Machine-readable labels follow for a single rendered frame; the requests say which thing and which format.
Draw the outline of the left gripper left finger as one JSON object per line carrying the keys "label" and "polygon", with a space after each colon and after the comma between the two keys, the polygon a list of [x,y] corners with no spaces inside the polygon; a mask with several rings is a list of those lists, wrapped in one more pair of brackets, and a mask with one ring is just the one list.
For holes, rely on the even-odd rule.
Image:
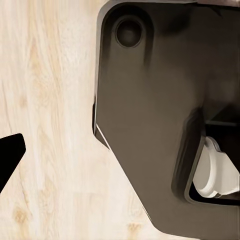
{"label": "left gripper left finger", "polygon": [[26,153],[22,133],[0,138],[0,193]]}

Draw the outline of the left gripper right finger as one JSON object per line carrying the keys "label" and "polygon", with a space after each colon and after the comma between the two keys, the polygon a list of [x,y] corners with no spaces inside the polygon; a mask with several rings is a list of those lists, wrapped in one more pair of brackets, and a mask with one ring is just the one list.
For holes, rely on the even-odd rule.
{"label": "left gripper right finger", "polygon": [[240,135],[235,133],[228,133],[224,151],[240,172]]}

